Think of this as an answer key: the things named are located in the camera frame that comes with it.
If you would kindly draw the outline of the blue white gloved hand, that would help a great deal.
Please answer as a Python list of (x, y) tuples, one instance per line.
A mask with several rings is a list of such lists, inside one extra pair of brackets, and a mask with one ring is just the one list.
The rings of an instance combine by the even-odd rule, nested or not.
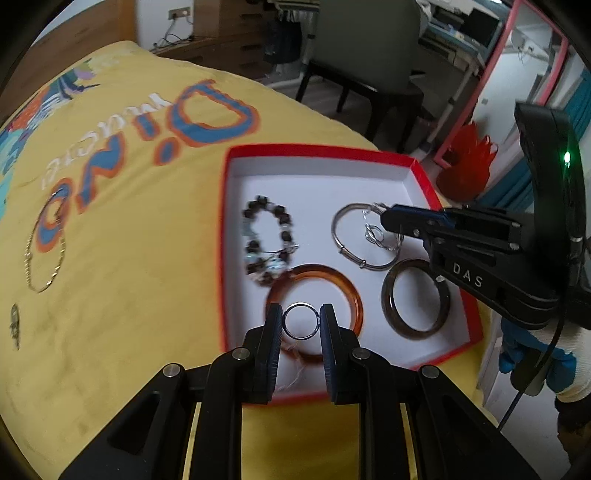
[[(542, 329), (526, 330), (503, 319), (500, 372), (510, 373), (533, 352), (543, 357), (557, 326), (557, 321), (551, 321)], [(590, 395), (590, 331), (566, 322), (543, 370), (545, 383), (559, 402), (566, 404), (585, 400)]]

